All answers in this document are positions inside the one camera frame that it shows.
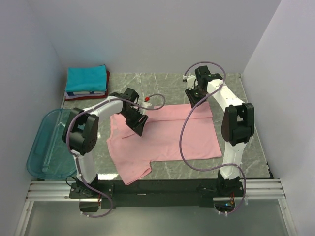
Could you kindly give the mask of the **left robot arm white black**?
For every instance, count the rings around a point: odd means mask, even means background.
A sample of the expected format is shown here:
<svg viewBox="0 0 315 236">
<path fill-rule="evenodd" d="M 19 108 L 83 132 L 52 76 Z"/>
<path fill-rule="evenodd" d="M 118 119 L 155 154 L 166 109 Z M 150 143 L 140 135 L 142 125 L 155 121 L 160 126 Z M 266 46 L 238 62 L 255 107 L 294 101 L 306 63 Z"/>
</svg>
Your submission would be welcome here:
<svg viewBox="0 0 315 236">
<path fill-rule="evenodd" d="M 85 109 L 70 111 L 62 140 L 67 144 L 77 169 L 77 178 L 83 182 L 81 192 L 88 198 L 98 193 L 93 149 L 97 143 L 99 123 L 115 114 L 123 116 L 128 128 L 142 136 L 148 116 L 145 111 L 153 107 L 148 100 L 139 102 L 138 93 L 127 88 L 124 93 L 114 92 L 104 101 Z"/>
</svg>

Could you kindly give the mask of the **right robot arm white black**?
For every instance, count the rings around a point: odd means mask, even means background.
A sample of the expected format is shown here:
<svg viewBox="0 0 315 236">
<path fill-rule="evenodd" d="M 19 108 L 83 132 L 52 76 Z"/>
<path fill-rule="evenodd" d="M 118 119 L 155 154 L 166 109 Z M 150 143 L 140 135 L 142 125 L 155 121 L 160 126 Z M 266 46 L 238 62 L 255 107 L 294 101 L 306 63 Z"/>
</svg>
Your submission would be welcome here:
<svg viewBox="0 0 315 236">
<path fill-rule="evenodd" d="M 243 190 L 239 175 L 242 173 L 243 152 L 254 135 L 254 106 L 238 98 L 226 85 L 226 74 L 211 73 L 207 62 L 198 62 L 194 75 L 184 73 L 185 91 L 194 111 L 213 97 L 222 108 L 221 135 L 225 141 L 223 162 L 218 171 L 216 191 L 227 196 L 236 190 Z"/>
</svg>

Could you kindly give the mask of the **pink t shirt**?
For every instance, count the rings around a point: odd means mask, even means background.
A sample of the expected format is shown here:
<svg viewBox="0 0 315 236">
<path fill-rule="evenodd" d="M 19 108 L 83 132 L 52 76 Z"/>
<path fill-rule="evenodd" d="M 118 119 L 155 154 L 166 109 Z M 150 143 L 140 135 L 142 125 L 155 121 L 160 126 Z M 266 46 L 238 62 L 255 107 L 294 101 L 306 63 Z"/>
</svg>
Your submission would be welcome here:
<svg viewBox="0 0 315 236">
<path fill-rule="evenodd" d="M 127 127 L 122 115 L 110 118 L 111 134 L 107 140 L 110 156 L 125 185 L 151 172 L 151 162 L 181 160 L 179 136 L 183 130 L 182 149 L 186 160 L 222 156 L 208 103 L 191 111 L 189 104 L 167 105 L 147 111 L 148 119 L 140 137 Z"/>
</svg>

